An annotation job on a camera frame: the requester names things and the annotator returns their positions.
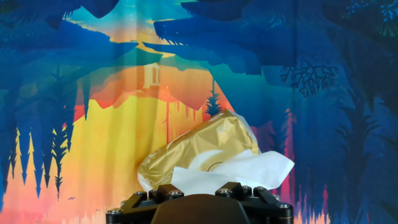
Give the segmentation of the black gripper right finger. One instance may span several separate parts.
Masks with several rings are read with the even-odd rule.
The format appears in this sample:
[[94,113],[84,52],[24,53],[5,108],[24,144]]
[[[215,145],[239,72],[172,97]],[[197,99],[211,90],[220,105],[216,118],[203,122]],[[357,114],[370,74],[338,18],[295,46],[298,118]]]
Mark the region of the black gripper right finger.
[[293,224],[294,208],[291,204],[281,202],[265,187],[250,187],[239,182],[227,182],[215,191],[216,196],[230,198],[237,202],[241,213],[249,223],[260,224]]

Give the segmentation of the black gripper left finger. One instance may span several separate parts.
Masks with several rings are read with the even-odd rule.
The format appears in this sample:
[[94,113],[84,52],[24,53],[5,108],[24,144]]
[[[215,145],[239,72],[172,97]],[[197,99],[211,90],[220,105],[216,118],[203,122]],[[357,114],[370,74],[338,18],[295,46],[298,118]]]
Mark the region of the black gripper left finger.
[[172,184],[135,192],[120,207],[106,212],[106,224],[150,223],[162,203],[180,197],[184,197],[184,193]]

